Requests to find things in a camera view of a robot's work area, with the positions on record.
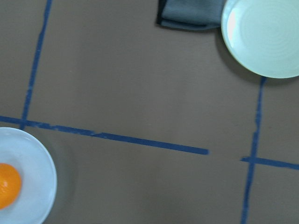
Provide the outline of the orange fruit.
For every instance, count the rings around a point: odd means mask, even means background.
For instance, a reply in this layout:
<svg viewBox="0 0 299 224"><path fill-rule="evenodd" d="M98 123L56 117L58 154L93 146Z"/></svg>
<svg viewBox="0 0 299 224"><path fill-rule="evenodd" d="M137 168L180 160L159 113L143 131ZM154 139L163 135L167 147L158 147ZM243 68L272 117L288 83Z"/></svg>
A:
<svg viewBox="0 0 299 224"><path fill-rule="evenodd" d="M21 175L15 167L7 163L0 164L0 209L10 206L21 191Z"/></svg>

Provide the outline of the light blue plate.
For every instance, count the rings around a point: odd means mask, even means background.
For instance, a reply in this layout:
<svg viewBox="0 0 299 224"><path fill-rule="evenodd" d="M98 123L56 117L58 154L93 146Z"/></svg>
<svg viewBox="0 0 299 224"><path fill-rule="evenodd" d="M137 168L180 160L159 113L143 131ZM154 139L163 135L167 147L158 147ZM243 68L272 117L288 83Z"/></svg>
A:
<svg viewBox="0 0 299 224"><path fill-rule="evenodd" d="M18 198L1 209L2 224L42 224L57 192L57 173L45 146L29 133L11 127L0 129L0 161L17 169L22 179Z"/></svg>

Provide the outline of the mint green plate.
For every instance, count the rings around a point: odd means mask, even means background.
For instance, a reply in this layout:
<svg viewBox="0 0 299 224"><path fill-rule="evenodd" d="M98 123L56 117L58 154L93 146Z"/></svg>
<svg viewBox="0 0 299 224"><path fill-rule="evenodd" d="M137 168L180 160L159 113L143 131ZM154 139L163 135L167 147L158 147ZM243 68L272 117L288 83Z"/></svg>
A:
<svg viewBox="0 0 299 224"><path fill-rule="evenodd" d="M233 58L253 73L270 78L299 75L297 0L228 0L221 32Z"/></svg>

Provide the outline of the dark folded cloth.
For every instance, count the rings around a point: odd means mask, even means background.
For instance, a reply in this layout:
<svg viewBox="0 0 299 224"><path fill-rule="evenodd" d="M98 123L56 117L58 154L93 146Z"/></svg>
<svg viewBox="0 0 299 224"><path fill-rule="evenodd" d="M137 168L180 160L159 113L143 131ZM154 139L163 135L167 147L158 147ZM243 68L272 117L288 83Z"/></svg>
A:
<svg viewBox="0 0 299 224"><path fill-rule="evenodd" d="M193 31L219 28L224 0L160 0L156 23Z"/></svg>

